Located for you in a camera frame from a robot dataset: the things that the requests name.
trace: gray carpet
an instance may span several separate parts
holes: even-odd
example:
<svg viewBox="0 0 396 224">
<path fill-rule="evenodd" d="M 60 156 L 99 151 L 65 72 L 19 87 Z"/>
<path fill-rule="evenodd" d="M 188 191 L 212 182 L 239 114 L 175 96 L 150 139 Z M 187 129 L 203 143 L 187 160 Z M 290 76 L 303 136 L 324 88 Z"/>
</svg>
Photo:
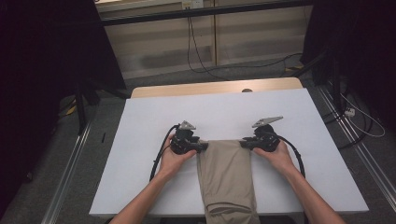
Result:
<svg viewBox="0 0 396 224">
<path fill-rule="evenodd" d="M 288 59 L 286 61 L 286 66 L 298 65 L 298 58 L 299 56 Z M 269 62 L 243 63 L 243 65 L 259 65 L 275 61 L 276 60 Z M 280 76 L 287 77 L 291 74 L 285 74 L 283 63 L 278 63 L 269 67 L 223 68 L 214 70 L 211 73 L 219 77 L 226 77 L 230 80 Z M 156 77 L 134 78 L 133 80 L 126 80 L 126 83 L 128 85 L 128 90 L 132 91 L 132 89 L 139 86 L 208 81 L 221 81 L 221 79 L 204 73 L 197 74 L 192 71 L 185 71 Z M 330 110 L 324 104 L 318 89 L 313 86 L 309 74 L 304 75 L 301 81 L 303 85 L 308 88 L 318 108 L 318 112 L 321 115 L 329 113 Z M 96 108 L 97 112 L 93 120 L 92 130 L 79 158 L 76 173 L 67 191 L 57 223 L 105 223 L 103 219 L 90 217 L 88 212 L 91 208 L 98 182 L 100 181 L 106 165 L 106 158 L 118 128 L 124 101 L 105 93 L 101 93 L 101 96 L 102 101 Z M 357 99 L 357 101 L 360 103 L 361 107 L 363 107 L 362 101 L 359 99 Z M 356 119 L 358 125 L 362 125 L 362 119 L 359 116 L 354 119 Z M 348 143 L 337 122 L 332 122 L 328 124 L 327 127 L 337 146 Z M 52 136 L 47 151 L 34 170 L 34 180 L 31 183 L 26 183 L 21 186 L 18 195 L 8 207 L 0 224 L 41 222 L 62 176 L 71 150 L 76 143 L 77 132 L 78 118 L 76 114 L 64 117 L 58 121 L 57 130 Z M 373 133 L 380 133 L 380 130 L 374 126 Z M 366 137 L 364 139 L 364 144 L 370 148 L 371 153 L 392 183 L 396 183 L 396 167 L 394 166 L 394 161 L 396 161 L 395 139 L 395 132 L 390 130 L 387 130 L 387 134 L 382 138 Z M 357 155 L 354 147 L 341 150 L 341 154 L 357 182 L 363 198 L 370 208 L 370 211 L 366 213 L 343 215 L 346 222 L 395 223 L 396 213 L 392 210 L 387 199 L 382 194 L 378 185 L 374 182 Z M 158 218 L 147 218 L 145 220 L 146 223 L 159 223 L 159 221 Z M 185 221 L 179 219 L 167 223 L 186 223 Z"/>
</svg>

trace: white tabletop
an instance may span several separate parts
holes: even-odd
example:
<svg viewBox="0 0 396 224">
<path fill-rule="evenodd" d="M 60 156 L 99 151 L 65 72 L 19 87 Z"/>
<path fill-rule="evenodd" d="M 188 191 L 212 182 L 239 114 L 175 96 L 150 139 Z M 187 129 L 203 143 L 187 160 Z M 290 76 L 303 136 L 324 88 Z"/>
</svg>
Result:
<svg viewBox="0 0 396 224">
<path fill-rule="evenodd" d="M 90 214 L 117 214 L 149 182 L 167 131 L 187 120 L 203 140 L 253 136 L 258 119 L 283 116 L 272 124 L 302 155 L 306 178 L 337 212 L 367 211 L 350 172 L 305 89 L 127 100 Z M 295 165 L 298 162 L 290 149 Z M 251 154 L 259 215 L 301 212 L 289 184 L 271 165 Z M 202 216 L 196 159 L 185 162 L 149 212 L 155 216 Z"/>
</svg>

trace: pant leg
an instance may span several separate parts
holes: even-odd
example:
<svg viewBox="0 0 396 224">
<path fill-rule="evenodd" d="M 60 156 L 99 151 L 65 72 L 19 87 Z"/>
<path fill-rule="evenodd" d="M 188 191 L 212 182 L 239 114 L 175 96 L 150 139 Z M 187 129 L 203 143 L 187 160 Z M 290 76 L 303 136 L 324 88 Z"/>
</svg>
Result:
<svg viewBox="0 0 396 224">
<path fill-rule="evenodd" d="M 198 177 L 208 224 L 260 223 L 250 151 L 236 140 L 209 141 L 198 155 Z"/>
</svg>

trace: person's right hand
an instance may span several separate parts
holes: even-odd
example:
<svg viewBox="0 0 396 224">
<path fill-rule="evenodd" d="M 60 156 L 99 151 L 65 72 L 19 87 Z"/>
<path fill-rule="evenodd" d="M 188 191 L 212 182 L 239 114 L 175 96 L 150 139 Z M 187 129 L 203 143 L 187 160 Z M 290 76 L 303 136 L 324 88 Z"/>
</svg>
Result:
<svg viewBox="0 0 396 224">
<path fill-rule="evenodd" d="M 282 140 L 273 152 L 266 152 L 259 147 L 253 148 L 253 151 L 267 159 L 282 175 L 285 175 L 290 169 L 295 169 L 288 147 Z"/>
</svg>

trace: folded cloth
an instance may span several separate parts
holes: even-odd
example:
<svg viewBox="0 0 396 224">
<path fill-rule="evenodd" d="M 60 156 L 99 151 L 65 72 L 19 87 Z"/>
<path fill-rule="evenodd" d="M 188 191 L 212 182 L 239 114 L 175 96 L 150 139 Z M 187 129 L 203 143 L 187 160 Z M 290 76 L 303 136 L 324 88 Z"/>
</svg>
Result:
<svg viewBox="0 0 396 224">
<path fill-rule="evenodd" d="M 250 150 L 236 140 L 209 141 L 198 155 L 198 178 L 207 224 L 260 223 Z"/>
</svg>

